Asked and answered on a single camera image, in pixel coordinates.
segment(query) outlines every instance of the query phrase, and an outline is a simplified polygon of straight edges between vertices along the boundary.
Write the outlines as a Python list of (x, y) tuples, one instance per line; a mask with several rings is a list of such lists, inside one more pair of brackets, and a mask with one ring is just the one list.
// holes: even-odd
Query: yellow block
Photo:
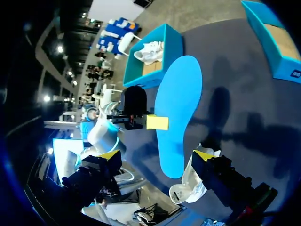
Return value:
[(134, 21), (128, 21), (130, 23), (129, 29), (134, 29), (136, 27), (135, 22)]
[(111, 157), (113, 157), (114, 154), (116, 154), (120, 149), (117, 149), (117, 150), (114, 150), (114, 151), (111, 151), (111, 152), (108, 152), (108, 153), (105, 153), (105, 154), (101, 154), (99, 155), (98, 157), (102, 157), (104, 159), (107, 159), (109, 160)]
[(208, 159), (217, 157), (217, 156), (214, 156), (214, 155), (206, 154), (204, 152), (200, 152), (198, 150), (193, 150), (193, 151), (196, 152), (199, 156), (201, 156), (201, 158), (204, 159), (205, 162), (207, 162)]
[(159, 117), (156, 116), (155, 114), (148, 114), (146, 115), (146, 129), (168, 130), (169, 118)]

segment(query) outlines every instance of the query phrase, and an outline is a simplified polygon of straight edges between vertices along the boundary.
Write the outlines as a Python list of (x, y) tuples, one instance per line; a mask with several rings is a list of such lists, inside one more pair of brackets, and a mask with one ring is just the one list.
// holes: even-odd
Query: blue insole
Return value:
[(184, 133), (199, 104), (202, 85), (197, 59), (182, 56), (171, 64), (158, 89), (155, 114), (169, 117), (169, 130), (157, 130), (160, 165), (170, 178), (184, 173)]

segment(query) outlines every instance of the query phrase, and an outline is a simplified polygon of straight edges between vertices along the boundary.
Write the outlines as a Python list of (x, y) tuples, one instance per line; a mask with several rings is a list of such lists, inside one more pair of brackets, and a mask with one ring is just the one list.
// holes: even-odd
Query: white plastic bag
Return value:
[[(221, 151), (214, 152), (211, 148), (203, 148), (201, 144), (199, 144), (199, 147), (197, 147), (196, 150), (211, 154), (215, 157), (219, 157), (221, 153)], [(169, 189), (169, 197), (175, 204), (180, 204), (182, 202), (196, 202), (207, 191), (191, 163), (192, 156), (190, 157), (182, 176), (182, 183), (173, 185)]]

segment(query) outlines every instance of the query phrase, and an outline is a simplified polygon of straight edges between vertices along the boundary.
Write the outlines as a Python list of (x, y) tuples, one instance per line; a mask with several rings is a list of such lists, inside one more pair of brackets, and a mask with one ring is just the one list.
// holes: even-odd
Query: white shoe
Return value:
[(150, 65), (155, 61), (162, 62), (164, 42), (152, 41), (143, 45), (143, 49), (136, 51), (134, 57), (144, 62), (146, 65)]

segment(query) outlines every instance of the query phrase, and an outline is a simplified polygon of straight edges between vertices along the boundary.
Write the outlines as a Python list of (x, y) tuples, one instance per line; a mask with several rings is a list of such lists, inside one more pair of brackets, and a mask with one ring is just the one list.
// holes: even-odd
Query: blue box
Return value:
[[(142, 76), (144, 63), (134, 57), (134, 52), (143, 49), (143, 44), (150, 43), (151, 41), (164, 42), (162, 68), (161, 70), (156, 70)], [(125, 87), (138, 85), (143, 89), (158, 86), (169, 66), (181, 56), (183, 56), (183, 39), (181, 34), (168, 24), (163, 24), (146, 35), (130, 49), (123, 85)]]
[(265, 24), (285, 29), (276, 15), (265, 4), (252, 1), (242, 1), (248, 21), (255, 31), (265, 51), (275, 79), (283, 79), (301, 83), (301, 61), (284, 56), (275, 38)]

